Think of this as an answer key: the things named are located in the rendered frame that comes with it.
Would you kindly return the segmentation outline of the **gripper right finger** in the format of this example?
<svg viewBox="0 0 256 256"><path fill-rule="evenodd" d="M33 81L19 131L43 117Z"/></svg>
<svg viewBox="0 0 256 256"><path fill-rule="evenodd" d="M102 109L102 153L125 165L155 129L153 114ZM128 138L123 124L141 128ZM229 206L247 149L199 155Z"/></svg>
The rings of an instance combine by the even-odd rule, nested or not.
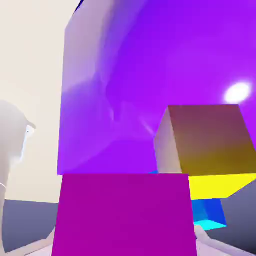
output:
<svg viewBox="0 0 256 256"><path fill-rule="evenodd" d="M197 256L253 256L252 253L211 239L200 225L195 225L194 231L196 236Z"/></svg>

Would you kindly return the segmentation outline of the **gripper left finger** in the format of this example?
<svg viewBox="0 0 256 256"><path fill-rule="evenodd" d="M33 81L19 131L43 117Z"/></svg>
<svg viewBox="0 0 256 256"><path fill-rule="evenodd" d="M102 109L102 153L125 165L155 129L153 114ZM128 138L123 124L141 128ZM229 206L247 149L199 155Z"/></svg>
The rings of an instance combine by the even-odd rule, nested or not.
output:
<svg viewBox="0 0 256 256"><path fill-rule="evenodd" d="M26 246L24 256L51 256L54 236L55 228L46 239L33 242Z"/></svg>

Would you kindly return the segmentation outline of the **small magenta cube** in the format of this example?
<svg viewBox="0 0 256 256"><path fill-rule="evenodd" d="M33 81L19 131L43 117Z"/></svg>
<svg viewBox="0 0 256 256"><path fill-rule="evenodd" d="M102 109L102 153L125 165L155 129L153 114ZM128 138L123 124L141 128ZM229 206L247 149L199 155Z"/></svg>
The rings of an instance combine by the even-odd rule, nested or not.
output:
<svg viewBox="0 0 256 256"><path fill-rule="evenodd" d="M186 174L65 174L52 256L197 256Z"/></svg>

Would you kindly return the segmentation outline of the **small blue cube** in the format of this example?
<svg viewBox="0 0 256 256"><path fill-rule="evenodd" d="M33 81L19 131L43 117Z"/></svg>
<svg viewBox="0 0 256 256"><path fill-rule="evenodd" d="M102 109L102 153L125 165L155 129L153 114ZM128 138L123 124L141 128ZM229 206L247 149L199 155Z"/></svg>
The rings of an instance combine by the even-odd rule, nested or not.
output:
<svg viewBox="0 0 256 256"><path fill-rule="evenodd" d="M192 178L187 173L159 173L151 170L149 175L157 181L150 194L158 218L174 222L176 227L195 225L209 231L227 226L219 198L192 198Z"/></svg>

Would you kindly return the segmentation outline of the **small yellow cube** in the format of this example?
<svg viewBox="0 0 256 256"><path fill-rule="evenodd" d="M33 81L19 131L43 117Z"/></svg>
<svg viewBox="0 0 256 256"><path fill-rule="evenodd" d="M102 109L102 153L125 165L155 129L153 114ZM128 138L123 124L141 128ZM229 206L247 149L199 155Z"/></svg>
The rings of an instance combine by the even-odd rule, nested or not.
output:
<svg viewBox="0 0 256 256"><path fill-rule="evenodd" d="M154 139L160 174L186 174L192 200L228 198L256 180L256 150L238 105L170 105Z"/></svg>

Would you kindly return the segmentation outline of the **large purple box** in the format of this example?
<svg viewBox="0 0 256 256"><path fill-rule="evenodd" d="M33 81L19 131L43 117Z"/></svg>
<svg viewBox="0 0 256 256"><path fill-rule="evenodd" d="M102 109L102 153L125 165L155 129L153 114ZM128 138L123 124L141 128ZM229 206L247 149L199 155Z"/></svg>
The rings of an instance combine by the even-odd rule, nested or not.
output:
<svg viewBox="0 0 256 256"><path fill-rule="evenodd" d="M168 106L237 105L256 145L256 0L83 3L65 31L57 173L147 174Z"/></svg>

